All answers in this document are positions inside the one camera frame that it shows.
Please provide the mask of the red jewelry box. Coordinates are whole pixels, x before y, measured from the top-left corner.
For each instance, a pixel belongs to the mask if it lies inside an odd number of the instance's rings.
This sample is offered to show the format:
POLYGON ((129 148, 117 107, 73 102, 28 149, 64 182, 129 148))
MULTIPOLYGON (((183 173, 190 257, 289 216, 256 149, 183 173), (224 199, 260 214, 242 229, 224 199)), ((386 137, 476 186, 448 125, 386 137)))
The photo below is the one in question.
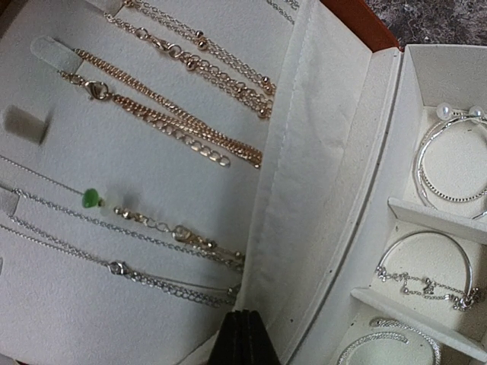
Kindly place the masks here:
POLYGON ((277 84, 269 121, 103 19, 116 1, 13 1, 1 16, 1 155, 107 203, 245 255, 242 271, 70 217, 42 198, 175 244, 1 161, 1 352, 31 364, 201 364, 228 311, 112 275, 33 241, 39 227, 106 261, 225 289, 259 311, 284 364, 333 364, 374 315, 486 360, 486 306, 458 312, 380 283, 393 270, 486 283, 486 222, 425 207, 412 167, 430 113, 486 104, 481 46, 375 52, 318 1, 293 23, 258 1, 168 1, 277 84))

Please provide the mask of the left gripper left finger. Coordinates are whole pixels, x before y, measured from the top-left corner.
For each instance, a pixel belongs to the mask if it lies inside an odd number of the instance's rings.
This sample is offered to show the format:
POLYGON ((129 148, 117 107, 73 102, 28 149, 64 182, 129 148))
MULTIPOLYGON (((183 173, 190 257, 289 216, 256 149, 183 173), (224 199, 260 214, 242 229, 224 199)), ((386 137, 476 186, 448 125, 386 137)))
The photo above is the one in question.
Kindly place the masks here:
POLYGON ((244 311, 229 312, 221 325, 211 352, 211 365, 241 365, 244 311))

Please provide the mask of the gold necklace green stones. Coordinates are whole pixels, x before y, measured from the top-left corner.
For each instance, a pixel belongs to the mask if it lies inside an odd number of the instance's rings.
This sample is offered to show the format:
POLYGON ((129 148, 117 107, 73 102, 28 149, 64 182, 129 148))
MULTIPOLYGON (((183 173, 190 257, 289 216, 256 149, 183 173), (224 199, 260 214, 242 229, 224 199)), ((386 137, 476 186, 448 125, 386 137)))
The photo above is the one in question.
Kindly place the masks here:
POLYGON ((152 217, 149 217, 145 214, 136 211, 131 211, 126 207, 115 205, 115 204, 109 204, 107 203, 106 199, 100 196, 100 194, 96 189, 87 189, 85 192, 80 192, 65 184, 55 181, 54 179, 51 179, 48 176, 42 175, 24 165, 21 165, 8 157, 1 156, 1 161, 10 164, 13 167, 17 167, 18 169, 23 170, 27 173, 30 173, 40 179, 43 179, 48 183, 52 183, 55 186, 61 187, 71 193, 81 196, 82 207, 85 209, 96 208, 101 211, 106 211, 108 212, 108 214, 114 217, 131 221, 135 224, 142 225, 143 227, 146 227, 150 230, 155 230, 162 234, 167 234, 171 236, 172 240, 175 241, 176 243, 175 244, 167 243, 164 242, 163 240, 159 240, 154 237, 144 235, 143 233, 139 233, 135 230, 122 228, 115 224, 111 224, 106 221, 102 221, 98 218, 90 217, 81 212, 72 210, 60 204, 42 198, 38 195, 35 195, 31 192, 28 192, 24 189, 15 188, 14 192, 17 193, 22 198, 31 200, 32 202, 36 202, 51 210, 62 212, 63 214, 66 214, 70 217, 75 217, 81 221, 97 225, 98 227, 103 227, 117 233, 125 234, 127 236, 132 236, 138 240, 144 240, 146 242, 150 242, 155 245, 168 247, 174 250, 179 250, 181 252, 189 253, 194 256, 201 256, 204 259, 218 262, 235 271, 242 271, 244 269, 245 255, 243 253, 225 249, 219 246, 214 240, 202 236, 194 232, 193 230, 189 229, 188 227, 183 226, 182 224, 178 224, 172 227, 163 221, 156 221, 152 217))

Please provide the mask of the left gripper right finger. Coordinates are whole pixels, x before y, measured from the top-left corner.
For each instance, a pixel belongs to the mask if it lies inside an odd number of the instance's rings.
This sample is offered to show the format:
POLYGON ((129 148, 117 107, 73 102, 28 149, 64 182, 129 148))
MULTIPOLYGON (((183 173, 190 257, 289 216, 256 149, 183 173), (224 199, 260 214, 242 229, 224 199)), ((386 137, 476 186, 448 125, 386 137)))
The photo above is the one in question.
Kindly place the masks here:
POLYGON ((243 312, 243 363, 280 365, 272 341, 257 311, 243 312))

